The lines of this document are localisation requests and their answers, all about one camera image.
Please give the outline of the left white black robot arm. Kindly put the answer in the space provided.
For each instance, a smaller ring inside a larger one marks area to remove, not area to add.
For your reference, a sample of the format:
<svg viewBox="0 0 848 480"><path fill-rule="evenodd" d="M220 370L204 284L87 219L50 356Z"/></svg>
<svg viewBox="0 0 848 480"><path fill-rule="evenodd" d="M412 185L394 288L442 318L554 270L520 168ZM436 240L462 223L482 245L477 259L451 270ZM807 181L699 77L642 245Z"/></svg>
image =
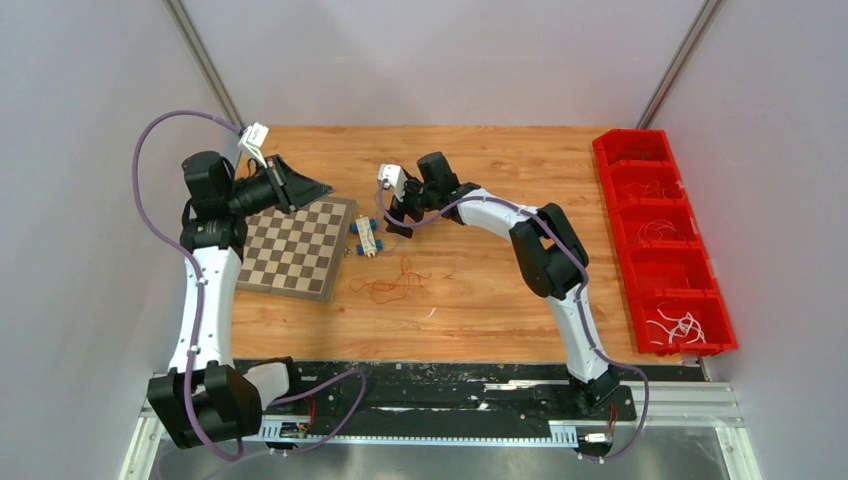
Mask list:
<svg viewBox="0 0 848 480"><path fill-rule="evenodd" d="M236 178L215 151L182 163L190 197L182 231L168 245L183 255L187 290L183 319L167 372L153 378L147 400L176 447L214 447L258 433L264 410L300 410L306 388L290 377L288 357L266 360L245 373L232 355L232 313L247 243L247 219L274 208L295 213L333 193L302 175L279 155L254 174Z"/></svg>

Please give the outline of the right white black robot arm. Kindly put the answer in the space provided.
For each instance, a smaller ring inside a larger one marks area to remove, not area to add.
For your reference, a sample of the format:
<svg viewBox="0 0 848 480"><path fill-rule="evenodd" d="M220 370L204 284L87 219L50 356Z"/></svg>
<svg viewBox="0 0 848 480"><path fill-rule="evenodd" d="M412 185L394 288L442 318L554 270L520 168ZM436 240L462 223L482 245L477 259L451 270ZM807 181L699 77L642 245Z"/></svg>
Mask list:
<svg viewBox="0 0 848 480"><path fill-rule="evenodd" d="M508 240L525 284L546 301L555 319L573 408L584 417L601 414L619 381L590 309L589 255L562 208L514 203L461 182L441 152L421 157L417 167L418 176L397 164L378 169L375 201L388 231L409 238L415 228L445 218Z"/></svg>

